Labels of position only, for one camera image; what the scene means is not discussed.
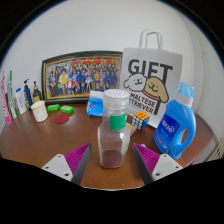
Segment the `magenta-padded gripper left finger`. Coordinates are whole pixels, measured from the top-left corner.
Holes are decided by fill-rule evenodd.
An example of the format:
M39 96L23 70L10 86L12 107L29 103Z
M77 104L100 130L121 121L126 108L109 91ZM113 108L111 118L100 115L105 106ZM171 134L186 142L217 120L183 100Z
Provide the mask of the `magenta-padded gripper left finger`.
M42 169L79 185L91 155L91 144L85 144L66 155L57 154Z

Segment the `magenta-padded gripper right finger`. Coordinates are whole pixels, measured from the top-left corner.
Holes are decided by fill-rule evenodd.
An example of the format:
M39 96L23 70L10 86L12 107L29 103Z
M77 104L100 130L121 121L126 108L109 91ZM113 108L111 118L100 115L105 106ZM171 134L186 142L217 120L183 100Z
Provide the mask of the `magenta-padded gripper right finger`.
M134 143L132 151L145 185L182 169L168 154L157 154L143 145Z

